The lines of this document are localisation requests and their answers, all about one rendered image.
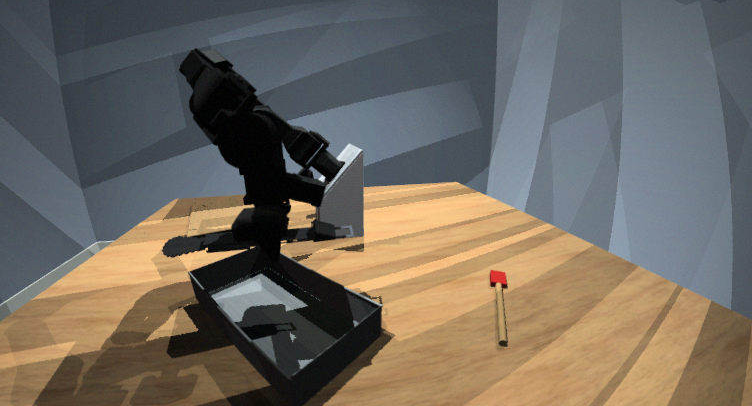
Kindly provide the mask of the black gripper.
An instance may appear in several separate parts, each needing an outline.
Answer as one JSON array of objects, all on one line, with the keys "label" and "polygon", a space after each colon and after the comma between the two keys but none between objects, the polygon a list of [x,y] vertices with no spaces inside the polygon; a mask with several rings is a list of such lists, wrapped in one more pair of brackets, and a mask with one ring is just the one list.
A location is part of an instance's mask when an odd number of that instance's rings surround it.
[{"label": "black gripper", "polygon": [[235,241],[256,240],[273,262],[280,260],[280,238],[287,236],[291,210],[291,205],[280,205],[280,174],[285,167],[282,153],[257,167],[239,169],[246,187],[244,205],[254,207],[243,208],[231,226]]}]

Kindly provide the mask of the light wooden board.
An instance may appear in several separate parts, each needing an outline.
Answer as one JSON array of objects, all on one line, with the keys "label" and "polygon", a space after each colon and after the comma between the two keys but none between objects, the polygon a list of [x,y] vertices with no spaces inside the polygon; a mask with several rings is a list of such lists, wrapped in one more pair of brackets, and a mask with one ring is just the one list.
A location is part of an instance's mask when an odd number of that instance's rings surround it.
[{"label": "light wooden board", "polygon": [[232,232],[232,225],[243,208],[245,195],[208,199],[192,203],[187,237],[205,237],[206,234]]}]

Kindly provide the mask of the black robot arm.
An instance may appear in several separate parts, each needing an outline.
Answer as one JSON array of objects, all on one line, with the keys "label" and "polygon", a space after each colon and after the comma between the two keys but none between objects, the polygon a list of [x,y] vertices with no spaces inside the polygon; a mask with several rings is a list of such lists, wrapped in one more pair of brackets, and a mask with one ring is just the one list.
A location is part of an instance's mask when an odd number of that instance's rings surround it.
[{"label": "black robot arm", "polygon": [[326,150],[330,143],[319,133],[291,126],[257,99],[256,88],[232,66],[213,49],[195,48],[183,60],[179,72],[193,89],[189,100],[193,120],[212,144],[219,147],[225,162],[237,169],[257,167],[268,158],[281,155],[284,146],[303,169],[290,174],[284,168],[280,174],[280,205],[290,205],[291,199],[321,207],[326,186],[314,179],[310,166],[330,182],[345,162]]}]

